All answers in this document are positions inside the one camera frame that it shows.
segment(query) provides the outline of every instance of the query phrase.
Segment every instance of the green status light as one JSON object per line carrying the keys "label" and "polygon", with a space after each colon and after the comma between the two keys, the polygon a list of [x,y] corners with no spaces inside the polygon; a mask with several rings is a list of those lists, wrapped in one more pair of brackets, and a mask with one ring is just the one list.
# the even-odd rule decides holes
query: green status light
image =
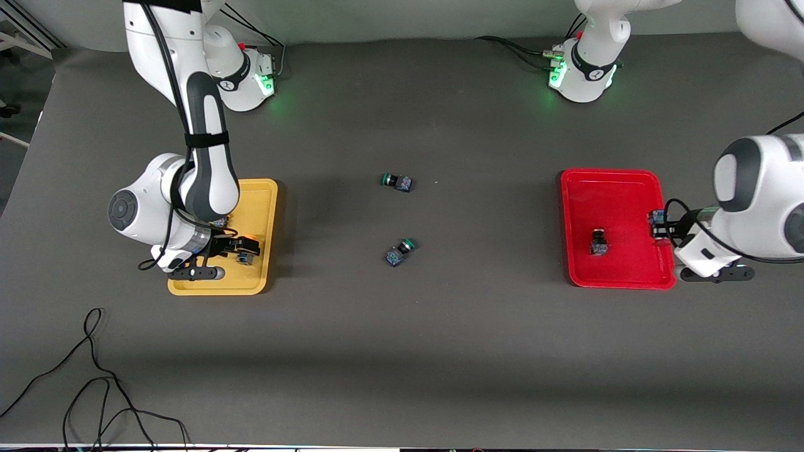
{"label": "green status light", "polygon": [[562,61],[558,68],[553,68],[550,75],[550,85],[553,88],[559,88],[561,82],[564,81],[564,74],[567,73],[567,63]]}
{"label": "green status light", "polygon": [[614,80],[614,73],[617,71],[617,65],[615,64],[613,68],[611,68],[611,75],[609,76],[609,81],[605,82],[605,87],[608,88],[611,86],[612,80]]}
{"label": "green status light", "polygon": [[273,95],[273,77],[254,74],[254,78],[256,78],[257,84],[260,85],[260,90],[263,94],[266,96]]}

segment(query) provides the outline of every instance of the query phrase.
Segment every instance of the gray mat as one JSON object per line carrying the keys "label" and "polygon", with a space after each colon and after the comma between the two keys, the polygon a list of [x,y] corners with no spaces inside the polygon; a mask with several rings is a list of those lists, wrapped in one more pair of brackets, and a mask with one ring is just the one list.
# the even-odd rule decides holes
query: gray mat
{"label": "gray mat", "polygon": [[[722,149],[804,105],[798,66],[739,35],[637,37],[623,60],[608,93],[574,105],[493,43],[291,47],[278,96],[227,113],[237,174],[284,193],[270,290],[176,298],[105,218],[153,156],[182,152],[174,108],[126,54],[62,55],[0,220],[0,405],[102,306],[102,363],[195,442],[801,450],[801,267],[573,287],[556,184],[574,166],[643,168],[711,203]],[[416,190],[380,187],[385,171]],[[421,249],[390,269],[403,236]],[[84,351],[38,384],[0,438],[60,441],[90,367]],[[76,408],[85,441],[101,394]],[[143,442],[131,419],[115,435]]]}

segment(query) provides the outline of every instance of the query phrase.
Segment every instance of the robotic arm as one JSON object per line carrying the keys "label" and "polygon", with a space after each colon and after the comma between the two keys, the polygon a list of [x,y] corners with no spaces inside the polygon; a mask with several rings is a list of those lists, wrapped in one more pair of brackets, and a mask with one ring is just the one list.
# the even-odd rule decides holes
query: robotic arm
{"label": "robotic arm", "polygon": [[[804,0],[737,0],[736,16],[751,40],[804,63]],[[804,134],[732,143],[715,165],[718,205],[690,211],[675,225],[674,235],[683,238],[675,255],[687,267],[682,279],[751,277],[734,265],[741,257],[804,261],[802,176]]]}
{"label": "robotic arm", "polygon": [[549,86],[573,102],[595,101],[611,85],[615,62],[631,36],[626,14],[657,10],[681,0],[575,0],[588,20],[580,39],[570,37],[553,51],[569,54],[562,59]]}
{"label": "robotic arm", "polygon": [[[250,49],[242,51],[222,27],[205,27],[224,2],[180,3],[186,9],[167,0],[124,2],[123,7],[134,67],[177,106],[187,155],[157,156],[134,183],[115,193],[109,202],[112,226],[152,245],[151,266],[158,265],[171,276],[200,253],[214,256],[213,245],[219,251],[231,248],[231,243],[213,243],[224,230],[210,225],[227,216],[240,197],[229,154],[224,103],[244,111],[273,94],[270,57]],[[205,270],[204,277],[218,279],[223,270]]]}

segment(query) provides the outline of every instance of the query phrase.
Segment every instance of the yellow tray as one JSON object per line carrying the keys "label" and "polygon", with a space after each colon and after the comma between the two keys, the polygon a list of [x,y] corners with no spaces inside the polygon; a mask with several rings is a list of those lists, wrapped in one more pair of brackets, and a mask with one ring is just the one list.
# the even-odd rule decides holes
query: yellow tray
{"label": "yellow tray", "polygon": [[229,227],[243,235],[255,236],[260,242],[260,256],[252,265],[235,261],[235,255],[213,257],[208,265],[226,272],[218,281],[168,280],[173,295],[256,295],[268,282],[274,215],[277,212],[277,183],[271,179],[240,179],[240,202],[229,215]]}

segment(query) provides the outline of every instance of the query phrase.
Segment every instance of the black cable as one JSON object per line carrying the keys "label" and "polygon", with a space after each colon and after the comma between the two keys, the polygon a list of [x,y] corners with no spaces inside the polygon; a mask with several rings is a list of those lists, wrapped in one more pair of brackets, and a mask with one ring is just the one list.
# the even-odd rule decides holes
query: black cable
{"label": "black cable", "polygon": [[787,7],[790,8],[790,11],[798,18],[798,21],[804,24],[804,15],[802,15],[802,12],[793,4],[792,0],[785,0],[785,3],[787,3]]}
{"label": "black cable", "polygon": [[500,38],[499,36],[485,35],[485,36],[478,36],[475,39],[480,39],[480,40],[483,40],[483,41],[492,41],[492,42],[495,42],[495,43],[501,43],[502,45],[504,45],[506,47],[514,48],[514,49],[516,49],[518,51],[521,51],[522,53],[527,53],[528,55],[536,55],[536,56],[541,56],[542,55],[542,52],[540,52],[540,51],[531,50],[531,49],[529,49],[527,47],[520,46],[519,44],[515,43],[514,41],[511,41],[510,39]]}
{"label": "black cable", "polygon": [[571,38],[571,37],[572,37],[572,35],[575,35],[575,34],[578,32],[578,30],[579,30],[579,29],[580,29],[580,28],[581,28],[581,27],[582,27],[582,26],[583,26],[585,23],[586,23],[586,17],[584,17],[584,20],[580,21],[580,23],[578,23],[578,25],[576,25],[576,26],[575,26],[575,28],[573,28],[573,29],[572,29],[572,31],[570,31],[570,32],[569,32],[569,35],[567,35],[567,39]]}
{"label": "black cable", "polygon": [[[95,314],[97,315],[97,317],[96,317],[94,323],[92,324],[92,326],[90,327],[89,326],[90,319]],[[22,398],[25,397],[25,395],[31,389],[31,386],[33,386],[33,384],[39,378],[42,378],[42,377],[44,377],[44,376],[46,376],[46,375],[58,370],[59,368],[61,368],[61,366],[64,365],[64,363],[66,363],[75,354],[76,350],[78,350],[79,347],[81,347],[85,343],[89,342],[89,350],[90,350],[90,354],[92,355],[92,363],[95,365],[95,368],[97,370],[99,370],[101,372],[104,372],[107,375],[105,375],[105,376],[97,376],[97,377],[94,377],[94,378],[90,379],[89,381],[84,383],[84,386],[82,386],[81,389],[78,391],[78,393],[72,398],[72,401],[70,402],[70,405],[69,405],[67,411],[64,414],[64,419],[62,420],[62,439],[64,441],[64,449],[69,450],[69,443],[68,443],[68,440],[67,440],[67,424],[69,422],[70,415],[72,414],[72,410],[75,408],[75,405],[76,405],[76,403],[78,403],[78,400],[80,399],[81,395],[92,384],[96,383],[97,381],[105,382],[106,383],[106,389],[105,389],[103,401],[102,401],[102,404],[101,404],[101,407],[100,407],[100,415],[101,416],[100,416],[100,420],[99,420],[99,423],[98,423],[98,437],[95,440],[95,442],[92,444],[92,448],[90,448],[90,451],[96,450],[96,448],[95,448],[96,444],[100,447],[99,450],[102,450],[102,448],[103,448],[103,440],[102,440],[102,438],[103,438],[103,435],[106,433],[106,430],[109,429],[111,424],[115,421],[115,419],[117,419],[120,416],[120,414],[127,413],[127,412],[134,413],[134,416],[137,419],[137,424],[139,426],[140,432],[142,433],[143,437],[145,437],[145,439],[148,441],[148,443],[151,444],[151,446],[155,446],[154,440],[151,439],[150,435],[146,431],[145,426],[142,424],[140,414],[143,414],[143,415],[146,415],[146,416],[151,416],[151,417],[156,417],[156,418],[162,419],[164,421],[175,422],[179,426],[181,431],[182,431],[182,440],[184,441],[184,446],[185,446],[185,449],[186,449],[187,448],[187,443],[190,441],[190,434],[187,431],[187,426],[184,425],[183,422],[181,422],[179,419],[176,419],[174,417],[163,416],[161,414],[152,413],[150,411],[145,411],[143,409],[138,409],[138,408],[134,407],[134,405],[133,405],[133,403],[131,401],[131,398],[129,397],[129,394],[123,389],[123,387],[121,385],[121,380],[117,376],[117,374],[115,372],[113,372],[113,371],[101,366],[101,364],[100,364],[100,362],[98,361],[98,358],[97,358],[97,350],[95,348],[95,341],[94,341],[92,335],[95,333],[95,330],[98,328],[98,325],[101,323],[101,318],[102,317],[103,317],[103,311],[100,308],[91,309],[87,313],[87,316],[84,318],[84,338],[81,341],[79,341],[70,350],[70,352],[53,369],[51,369],[51,370],[49,370],[49,371],[47,371],[45,373],[42,373],[42,374],[39,374],[39,375],[35,376],[33,378],[33,380],[31,380],[31,382],[28,383],[28,385],[25,387],[25,389],[23,389],[23,391],[19,394],[19,396],[13,402],[11,402],[11,405],[9,405],[8,408],[6,408],[6,410],[3,411],[2,414],[0,414],[0,419],[5,417],[22,400]],[[126,404],[128,405],[128,408],[124,408],[124,409],[120,410],[119,412],[117,412],[109,420],[109,422],[106,423],[106,425],[103,425],[104,416],[105,416],[105,410],[106,410],[106,404],[107,404],[107,401],[109,400],[109,391],[111,389],[112,382],[114,383],[114,385],[117,388],[118,392],[125,399]]]}
{"label": "black cable", "polygon": [[279,39],[276,39],[276,38],[274,38],[273,36],[271,36],[271,35],[269,35],[269,34],[267,34],[267,33],[264,33],[264,32],[262,32],[262,31],[258,30],[258,29],[257,29],[257,27],[255,27],[255,26],[254,26],[254,24],[252,24],[251,22],[249,22],[249,21],[248,21],[248,19],[246,19],[245,17],[243,17],[243,15],[242,15],[241,13],[237,12],[237,10],[236,10],[235,8],[233,8],[233,7],[232,7],[232,5],[229,5],[228,3],[224,3],[224,5],[225,5],[227,8],[229,8],[230,10],[232,10],[232,12],[233,12],[233,13],[235,13],[235,14],[237,15],[237,17],[239,17],[240,19],[242,19],[242,20],[243,20],[243,22],[245,22],[245,24],[243,24],[243,22],[240,22],[240,21],[238,21],[237,19],[233,18],[232,16],[228,15],[228,14],[226,13],[226,11],[222,11],[222,12],[223,12],[225,15],[227,15],[229,18],[231,18],[232,20],[234,20],[234,21],[238,22],[240,25],[243,25],[244,27],[250,28],[251,30],[255,31],[256,33],[258,33],[258,34],[262,35],[262,36],[263,36],[264,38],[266,38],[266,39],[267,39],[267,40],[268,40],[270,43],[275,44],[275,45],[280,46],[280,47],[284,47],[284,46],[285,46],[283,43],[279,42]]}
{"label": "black cable", "polygon": [[572,28],[575,26],[575,23],[578,22],[578,19],[581,18],[581,16],[583,15],[584,15],[583,13],[578,13],[578,15],[575,16],[575,20],[573,20],[572,23],[569,25],[569,28],[567,29],[567,34],[564,35],[564,39],[569,39],[569,37],[572,36]]}
{"label": "black cable", "polygon": [[200,226],[201,228],[211,229],[213,232],[215,230],[229,231],[228,234],[224,234],[225,236],[234,237],[234,236],[237,236],[239,234],[239,232],[237,232],[235,229],[232,229],[232,228],[226,228],[226,227],[223,227],[223,226],[218,227],[218,226],[213,226],[212,224],[203,224],[203,223],[199,223],[197,221],[190,220],[189,218],[185,217],[184,214],[182,213],[182,211],[180,211],[180,210],[177,210],[176,213],[178,214],[178,216],[182,217],[182,220],[185,220],[187,223],[194,224],[196,226]]}
{"label": "black cable", "polygon": [[512,41],[510,41],[508,39],[499,38],[498,36],[479,36],[479,37],[477,37],[475,39],[480,39],[480,40],[483,40],[483,41],[492,41],[492,42],[495,42],[495,43],[501,43],[506,49],[508,49],[509,51],[513,52],[514,55],[516,55],[517,58],[522,60],[528,66],[531,66],[532,68],[536,68],[536,69],[546,69],[547,68],[545,66],[540,66],[540,65],[530,61],[525,55],[523,55],[522,53],[519,53],[519,51],[521,51],[521,52],[523,52],[523,53],[525,53],[527,55],[542,55],[542,52],[540,52],[540,51],[532,51],[529,48],[522,47],[517,43],[514,43],[514,42],[512,42]]}
{"label": "black cable", "polygon": [[[664,204],[664,220],[665,220],[665,223],[670,222],[670,219],[669,219],[667,213],[668,213],[668,209],[670,208],[670,206],[672,204],[674,204],[674,203],[678,204],[679,206],[681,206],[681,208],[684,209],[684,211],[686,213],[691,213],[692,212],[692,210],[681,199],[670,198]],[[736,254],[737,256],[740,256],[740,257],[744,257],[745,259],[748,259],[749,261],[760,262],[762,264],[780,264],[780,265],[804,263],[804,257],[795,257],[795,258],[792,258],[792,259],[773,259],[773,258],[765,258],[765,257],[756,257],[756,256],[752,256],[750,254],[743,253],[743,252],[741,252],[741,251],[739,251],[737,249],[734,249],[733,247],[729,246],[728,244],[723,242],[720,238],[715,236],[715,234],[712,233],[712,231],[710,231],[709,228],[704,226],[704,224],[701,223],[701,221],[698,220],[697,217],[694,218],[693,220],[695,221],[695,224],[697,224],[698,227],[701,229],[701,231],[703,231],[706,235],[708,235],[709,238],[711,238],[713,241],[715,241],[715,243],[717,243],[718,245],[720,245],[724,249],[728,250],[730,253]],[[672,239],[671,239],[671,243],[673,244],[674,248],[678,246],[675,243],[675,241],[672,240]]]}
{"label": "black cable", "polygon": [[765,135],[771,135],[771,134],[774,134],[774,133],[776,133],[776,132],[777,132],[779,129],[782,129],[782,128],[784,128],[784,127],[786,127],[786,126],[790,125],[790,124],[793,124],[794,122],[798,121],[799,119],[801,119],[801,118],[803,118],[803,117],[804,117],[804,112],[801,112],[801,113],[797,114],[796,116],[794,116],[794,117],[792,117],[792,118],[788,119],[787,121],[782,122],[780,125],[777,125],[776,127],[773,127],[773,128],[772,128],[771,130],[769,130],[769,131],[768,131],[768,132],[767,132]]}
{"label": "black cable", "polygon": [[225,3],[224,5],[227,6],[230,10],[232,10],[232,12],[237,14],[238,17],[242,18],[244,22],[241,22],[239,19],[237,19],[236,17],[232,16],[231,14],[226,12],[225,10],[221,10],[220,12],[223,13],[226,17],[230,18],[231,20],[235,21],[236,23],[239,23],[241,26],[243,26],[245,28],[248,28],[249,30],[257,33],[260,36],[262,36],[272,46],[277,46],[278,45],[279,47],[282,47],[282,55],[281,55],[281,57],[279,59],[280,60],[280,62],[279,62],[280,65],[279,65],[279,70],[277,71],[277,77],[282,75],[282,71],[285,70],[285,54],[287,53],[287,47],[282,42],[280,42],[279,39],[276,39],[273,36],[260,31],[259,29],[257,29],[257,27],[254,27],[254,25],[251,22],[249,22],[245,17],[243,17],[242,14],[237,12],[237,10],[234,9],[231,5],[229,5],[227,3]]}
{"label": "black cable", "polygon": [[[178,117],[182,122],[182,127],[184,128],[184,133],[190,133],[190,123],[187,120],[187,112],[184,111],[184,103],[182,101],[182,94],[178,87],[178,80],[176,77],[176,68],[173,65],[173,59],[170,58],[170,49],[167,48],[167,41],[165,41],[165,35],[162,33],[162,28],[159,26],[156,20],[156,16],[154,12],[150,9],[149,5],[143,4],[142,10],[145,12],[145,15],[148,19],[148,23],[150,24],[151,30],[154,32],[154,36],[156,37],[157,44],[159,46],[159,53],[162,55],[162,62],[165,64],[165,69],[167,70],[167,78],[170,83],[170,90],[173,93],[173,100],[176,104],[176,109],[178,110]],[[184,172],[186,171],[187,164],[189,163],[189,155],[190,155],[190,148],[187,148],[187,156],[184,159],[184,167],[182,168],[182,179],[184,177]],[[176,207],[171,204],[170,211],[167,213],[167,228],[165,231],[165,243],[159,249],[159,254],[154,259],[147,259],[145,261],[140,262],[137,265],[137,269],[140,271],[150,270],[159,263],[159,259],[165,256],[167,252],[167,245],[170,243],[170,233],[173,228],[173,214],[177,212]]]}
{"label": "black cable", "polygon": [[[94,326],[94,327],[92,327],[92,329],[91,329],[91,330],[90,330],[90,332],[89,332],[89,335],[90,335],[90,334],[92,334],[93,332],[95,332],[95,328],[97,328],[97,323],[95,324],[95,326]],[[65,356],[65,357],[64,357],[64,359],[63,359],[63,360],[61,360],[61,361],[60,361],[60,362],[59,362],[59,363],[58,363],[58,364],[57,364],[57,365],[56,365],[54,368],[52,368],[51,370],[49,370],[49,371],[47,371],[47,372],[40,373],[39,375],[35,376],[35,377],[33,378],[33,380],[31,380],[31,382],[30,382],[30,383],[28,383],[28,385],[25,387],[25,389],[23,389],[23,391],[22,391],[22,392],[19,394],[19,396],[17,396],[17,398],[16,398],[16,399],[14,399],[14,401],[13,401],[13,402],[11,402],[11,405],[8,405],[8,408],[6,408],[6,410],[5,410],[5,411],[3,411],[2,413],[0,413],[0,419],[3,419],[3,418],[4,418],[4,417],[5,417],[7,414],[8,414],[8,412],[10,412],[10,411],[11,411],[11,410],[12,410],[12,409],[13,409],[13,408],[14,408],[14,407],[15,407],[15,406],[16,406],[16,405],[19,403],[19,401],[20,401],[20,400],[22,400],[22,398],[23,398],[23,397],[25,397],[25,395],[26,395],[26,394],[28,394],[28,391],[31,389],[31,386],[33,386],[33,385],[34,385],[34,383],[36,383],[36,381],[37,381],[38,379],[42,378],[43,376],[48,376],[48,375],[52,374],[53,372],[55,372],[55,371],[59,370],[59,369],[60,369],[60,368],[61,368],[61,367],[64,365],[64,363],[66,363],[66,362],[67,362],[67,361],[68,361],[68,360],[69,360],[69,359],[70,359],[70,358],[71,358],[71,357],[72,357],[72,356],[73,356],[73,355],[76,353],[76,350],[78,350],[78,347],[80,347],[80,346],[84,345],[84,343],[85,343],[85,342],[87,342],[87,341],[89,340],[89,335],[86,335],[86,337],[84,337],[84,338],[83,338],[81,341],[79,341],[79,342],[78,342],[78,343],[77,343],[77,344],[76,344],[76,345],[75,345],[75,346],[72,348],[72,350],[70,350],[70,352],[67,354],[67,356]]]}

